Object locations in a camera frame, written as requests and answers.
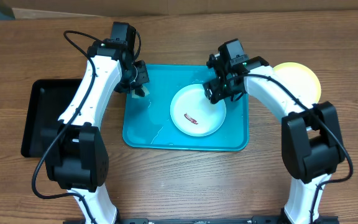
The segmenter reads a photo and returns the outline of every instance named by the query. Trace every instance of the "yellow disc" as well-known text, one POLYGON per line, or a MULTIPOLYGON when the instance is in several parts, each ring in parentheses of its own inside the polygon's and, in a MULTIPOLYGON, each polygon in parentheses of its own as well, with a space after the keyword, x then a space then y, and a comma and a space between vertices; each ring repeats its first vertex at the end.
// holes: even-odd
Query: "yellow disc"
POLYGON ((295 63, 285 62, 273 68, 276 75, 283 81, 302 94, 303 98, 318 103, 321 96, 321 85, 312 70, 308 67, 295 63))

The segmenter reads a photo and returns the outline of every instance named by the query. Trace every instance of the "red mark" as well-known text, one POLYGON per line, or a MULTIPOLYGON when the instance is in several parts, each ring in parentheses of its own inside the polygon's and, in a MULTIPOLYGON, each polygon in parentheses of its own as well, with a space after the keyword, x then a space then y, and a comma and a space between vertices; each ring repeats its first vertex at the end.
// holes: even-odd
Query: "red mark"
POLYGON ((193 124, 198 124, 197 121, 193 118, 191 118, 187 113, 185 113, 185 118, 192 122, 193 124))

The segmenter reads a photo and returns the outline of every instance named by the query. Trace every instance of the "blue board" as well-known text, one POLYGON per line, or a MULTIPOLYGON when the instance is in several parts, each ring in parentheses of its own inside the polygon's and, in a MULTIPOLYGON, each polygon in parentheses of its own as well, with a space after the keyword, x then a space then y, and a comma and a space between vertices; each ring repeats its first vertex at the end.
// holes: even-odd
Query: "blue board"
POLYGON ((249 138, 248 94, 239 101, 225 99, 226 118, 213 134, 193 137, 181 132, 172 122, 170 105, 183 87, 216 78, 214 70, 194 65, 147 65, 150 94, 144 98, 127 95, 124 141, 132 147, 186 149, 200 151, 240 151, 249 138))

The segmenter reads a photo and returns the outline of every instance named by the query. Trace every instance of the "white circle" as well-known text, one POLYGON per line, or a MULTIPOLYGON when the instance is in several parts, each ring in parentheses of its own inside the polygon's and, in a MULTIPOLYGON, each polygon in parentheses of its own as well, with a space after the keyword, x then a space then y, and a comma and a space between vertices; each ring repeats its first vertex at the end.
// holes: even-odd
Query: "white circle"
POLYGON ((218 130, 226 117, 226 104, 211 104, 202 84, 179 90, 171 102, 171 118, 175 126, 190 136, 207 136, 218 130))

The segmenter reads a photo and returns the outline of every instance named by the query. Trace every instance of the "brown wall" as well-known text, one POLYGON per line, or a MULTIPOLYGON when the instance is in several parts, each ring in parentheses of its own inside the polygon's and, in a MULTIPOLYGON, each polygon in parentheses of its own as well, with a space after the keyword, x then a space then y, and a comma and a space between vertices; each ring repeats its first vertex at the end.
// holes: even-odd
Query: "brown wall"
POLYGON ((8 6, 99 16, 358 9, 358 0, 1 0, 8 6))

